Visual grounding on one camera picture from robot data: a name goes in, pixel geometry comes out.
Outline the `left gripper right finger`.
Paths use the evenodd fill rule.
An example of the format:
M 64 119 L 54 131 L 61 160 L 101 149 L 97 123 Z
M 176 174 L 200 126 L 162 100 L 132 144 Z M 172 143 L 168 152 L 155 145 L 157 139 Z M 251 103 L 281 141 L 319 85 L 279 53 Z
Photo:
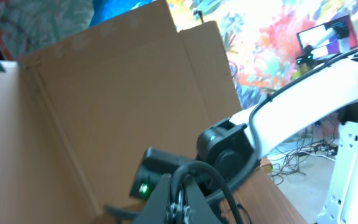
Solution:
M 191 177 L 185 180 L 185 223 L 221 224 L 208 205 L 198 184 Z

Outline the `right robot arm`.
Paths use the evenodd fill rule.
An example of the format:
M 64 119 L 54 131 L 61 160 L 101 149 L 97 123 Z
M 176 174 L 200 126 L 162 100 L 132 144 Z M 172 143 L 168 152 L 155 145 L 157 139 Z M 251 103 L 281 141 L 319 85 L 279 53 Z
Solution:
M 341 54 L 276 91 L 251 110 L 230 118 L 253 153 L 242 172 L 230 183 L 205 162 L 190 161 L 173 174 L 163 175 L 136 223 L 216 223 L 211 204 L 225 198 L 237 223 L 242 222 L 232 191 L 252 172 L 260 156 L 295 132 L 330 113 L 354 105 L 350 119 L 338 131 L 339 150 L 329 203 L 319 223 L 358 223 L 358 49 Z

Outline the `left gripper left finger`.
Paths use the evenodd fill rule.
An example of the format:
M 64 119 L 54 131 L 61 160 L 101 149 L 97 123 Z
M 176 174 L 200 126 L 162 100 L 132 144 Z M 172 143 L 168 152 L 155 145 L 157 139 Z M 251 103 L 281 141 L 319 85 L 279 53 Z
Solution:
M 143 211 L 132 224 L 165 224 L 169 217 L 171 174 L 164 174 L 151 193 Z

